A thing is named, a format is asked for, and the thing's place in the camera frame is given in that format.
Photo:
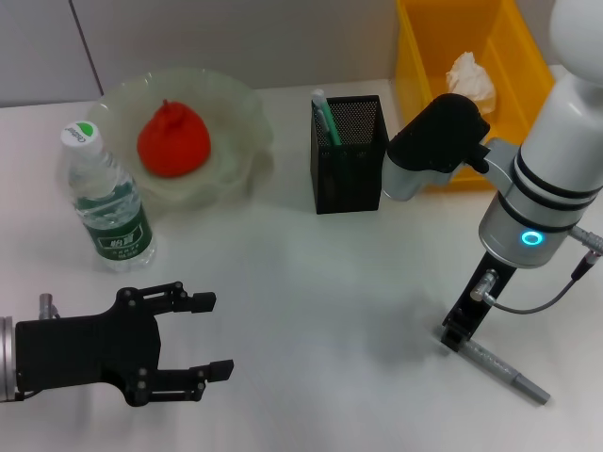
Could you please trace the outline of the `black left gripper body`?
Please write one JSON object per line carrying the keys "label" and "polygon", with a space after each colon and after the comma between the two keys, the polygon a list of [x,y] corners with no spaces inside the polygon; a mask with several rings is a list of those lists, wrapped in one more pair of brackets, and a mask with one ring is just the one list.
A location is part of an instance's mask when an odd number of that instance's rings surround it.
{"label": "black left gripper body", "polygon": [[16,383],[22,393],[107,383],[128,405],[151,401],[160,337],[145,291],[126,287],[98,315],[21,321],[15,326]]}

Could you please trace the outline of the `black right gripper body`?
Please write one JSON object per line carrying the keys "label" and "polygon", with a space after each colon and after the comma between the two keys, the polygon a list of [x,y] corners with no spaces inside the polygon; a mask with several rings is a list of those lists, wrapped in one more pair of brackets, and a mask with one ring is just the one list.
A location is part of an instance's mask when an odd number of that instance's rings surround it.
{"label": "black right gripper body", "polygon": [[443,338],[471,338],[491,309],[488,299],[498,298],[515,271],[486,252],[442,322]]}

